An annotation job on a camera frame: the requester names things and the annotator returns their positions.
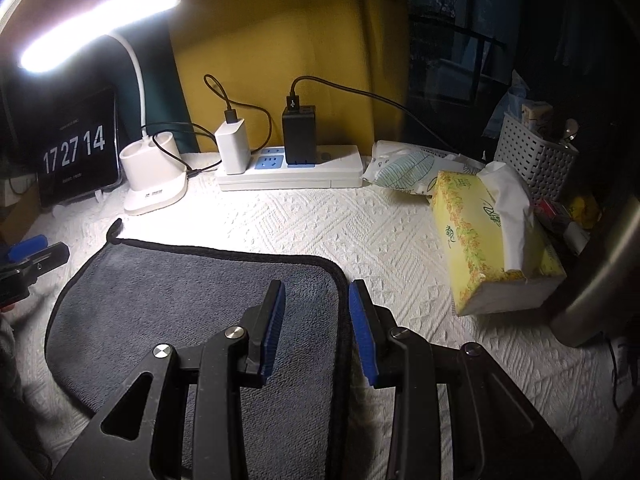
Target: clock display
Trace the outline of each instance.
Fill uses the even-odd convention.
[[[104,131],[103,126],[102,125],[98,126],[98,129],[94,137],[94,153],[97,150],[100,150],[100,151],[104,150],[105,143],[104,143],[103,131]],[[92,145],[91,139],[92,139],[91,132],[87,132],[84,134],[84,136],[82,136],[82,141],[83,141],[82,145],[84,146],[84,143],[86,143],[87,155],[91,155],[91,145]],[[68,141],[63,140],[62,144],[60,144],[60,147],[54,146],[48,152],[46,152],[44,154],[45,172],[49,174],[56,171],[56,163],[58,162],[58,153],[60,153],[60,156],[62,157],[62,160],[60,161],[60,165],[59,165],[60,168],[64,168],[69,164],[73,164],[76,161],[76,157],[78,156],[78,141],[79,141],[79,136],[71,137]]]
[[[120,183],[116,125],[114,93],[107,89],[44,128],[38,164],[43,207]]]

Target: white textured tablecloth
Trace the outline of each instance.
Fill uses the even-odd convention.
[[[202,167],[212,156],[190,156],[192,166]],[[126,238],[328,258],[349,280],[363,278],[374,303],[391,309],[398,325],[444,346],[457,348],[470,340],[484,345],[562,439],[585,478],[609,452],[615,411],[606,347],[562,346],[531,312],[452,316],[446,263],[423,197],[375,186],[221,192],[215,172],[209,172],[190,180],[187,194],[175,205],[127,217],[122,213],[126,188],[113,191],[103,204],[87,199],[67,207],[64,218],[45,214],[36,221],[30,235],[66,243],[71,257],[68,264],[41,277],[31,296],[8,314],[26,400],[37,414],[38,431],[55,463],[87,418],[74,409],[47,369],[47,321],[62,287],[105,243],[107,228],[118,217],[124,219],[121,236]],[[393,391],[368,388],[358,366],[354,360],[350,432],[366,435],[372,453],[351,463],[361,463],[359,477],[381,479],[388,458]],[[447,415],[442,429],[443,478],[450,478]]]

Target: tissue box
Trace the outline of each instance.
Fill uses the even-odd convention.
[[[536,224],[530,236],[535,276],[504,270],[500,215],[479,177],[441,171],[433,193],[456,313],[488,314],[537,308],[565,278],[564,269]]]

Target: white plastic basket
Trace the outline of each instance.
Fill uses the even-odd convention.
[[[578,150],[545,140],[505,113],[494,160],[511,164],[524,178],[533,200],[557,200]]]

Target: desk lamp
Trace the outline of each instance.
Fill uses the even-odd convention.
[[[187,190],[185,166],[163,153],[146,133],[145,88],[133,48],[115,29],[175,7],[180,0],[108,0],[92,10],[66,20],[34,41],[20,65],[30,72],[51,70],[100,36],[111,36],[126,49],[138,79],[142,139],[120,152],[130,189],[124,201],[128,214],[147,213],[178,202]],[[180,157],[173,134],[156,136],[162,148]]]

